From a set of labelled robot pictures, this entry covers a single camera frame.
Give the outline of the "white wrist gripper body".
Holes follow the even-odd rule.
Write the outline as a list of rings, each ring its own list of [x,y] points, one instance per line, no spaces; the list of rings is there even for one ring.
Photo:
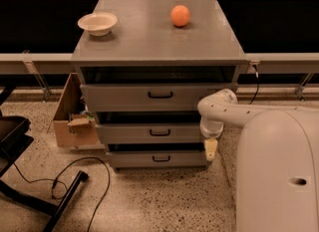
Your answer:
[[[220,121],[208,120],[204,117],[200,120],[200,131],[206,138],[219,138],[223,128],[224,124]]]

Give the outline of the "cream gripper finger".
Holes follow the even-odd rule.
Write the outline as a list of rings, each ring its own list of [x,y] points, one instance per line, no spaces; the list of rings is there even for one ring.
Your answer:
[[[217,152],[218,141],[215,138],[204,141],[205,157],[207,161],[214,161]]]

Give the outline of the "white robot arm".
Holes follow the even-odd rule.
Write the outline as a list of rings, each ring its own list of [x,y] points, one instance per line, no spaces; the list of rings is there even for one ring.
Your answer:
[[[224,89],[199,101],[200,130],[241,128],[236,158],[236,232],[319,232],[319,111],[240,105]]]

